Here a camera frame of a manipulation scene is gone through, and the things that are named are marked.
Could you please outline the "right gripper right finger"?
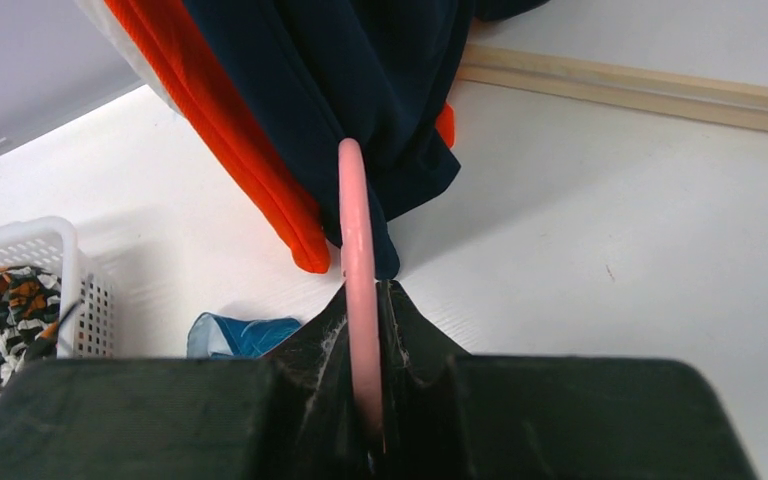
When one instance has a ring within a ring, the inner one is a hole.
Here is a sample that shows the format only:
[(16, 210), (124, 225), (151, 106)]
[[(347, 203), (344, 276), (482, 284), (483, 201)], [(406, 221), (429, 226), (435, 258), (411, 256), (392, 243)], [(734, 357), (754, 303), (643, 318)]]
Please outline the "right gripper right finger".
[(471, 354), (377, 287), (386, 479), (753, 479), (720, 400), (672, 359)]

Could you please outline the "pink hanger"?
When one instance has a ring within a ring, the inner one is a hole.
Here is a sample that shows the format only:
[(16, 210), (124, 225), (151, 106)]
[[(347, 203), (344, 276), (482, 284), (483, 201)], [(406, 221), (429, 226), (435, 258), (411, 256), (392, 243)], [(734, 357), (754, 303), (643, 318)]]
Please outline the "pink hanger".
[(383, 390), (375, 259), (365, 165), (357, 141), (338, 146), (339, 214), (352, 391), (366, 435), (383, 430)]

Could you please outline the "blue patterned shorts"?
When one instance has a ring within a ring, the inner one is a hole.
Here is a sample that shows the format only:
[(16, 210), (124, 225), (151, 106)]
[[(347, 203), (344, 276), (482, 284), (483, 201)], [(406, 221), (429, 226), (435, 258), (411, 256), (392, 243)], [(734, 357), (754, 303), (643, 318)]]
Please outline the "blue patterned shorts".
[(238, 320), (204, 312), (187, 335), (186, 357), (256, 359), (301, 327), (302, 323), (294, 318)]

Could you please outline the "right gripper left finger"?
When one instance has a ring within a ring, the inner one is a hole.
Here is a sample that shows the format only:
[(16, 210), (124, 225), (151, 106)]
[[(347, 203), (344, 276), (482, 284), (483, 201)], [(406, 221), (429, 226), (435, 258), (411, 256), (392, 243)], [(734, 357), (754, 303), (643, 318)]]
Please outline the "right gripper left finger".
[(46, 359), (0, 395), (0, 479), (362, 479), (346, 300), (256, 359)]

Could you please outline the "navy shorts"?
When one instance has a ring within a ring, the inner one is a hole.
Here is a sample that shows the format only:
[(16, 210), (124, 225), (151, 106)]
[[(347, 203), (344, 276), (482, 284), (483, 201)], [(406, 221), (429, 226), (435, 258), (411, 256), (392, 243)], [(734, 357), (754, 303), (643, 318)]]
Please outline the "navy shorts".
[(436, 129), (471, 23), (522, 1), (189, 1), (233, 86), (342, 241), (337, 150), (350, 138), (367, 176), (376, 275), (400, 260), (387, 224), (441, 195), (460, 165)]

